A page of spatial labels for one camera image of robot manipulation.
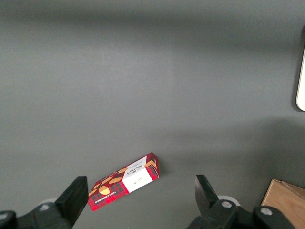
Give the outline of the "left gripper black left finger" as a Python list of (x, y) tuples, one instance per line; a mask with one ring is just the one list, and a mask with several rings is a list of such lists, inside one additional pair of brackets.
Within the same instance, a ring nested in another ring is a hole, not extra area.
[(2, 229), (71, 229), (88, 202), (86, 176), (78, 176), (55, 200), (38, 205), (23, 216), (0, 212)]

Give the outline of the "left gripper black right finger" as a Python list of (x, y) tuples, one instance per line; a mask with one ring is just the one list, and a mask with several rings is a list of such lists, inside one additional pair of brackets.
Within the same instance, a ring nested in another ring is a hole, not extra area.
[(278, 209), (258, 206), (249, 212), (229, 199), (219, 199), (205, 175), (196, 175), (195, 199), (201, 215), (189, 229), (293, 229)]

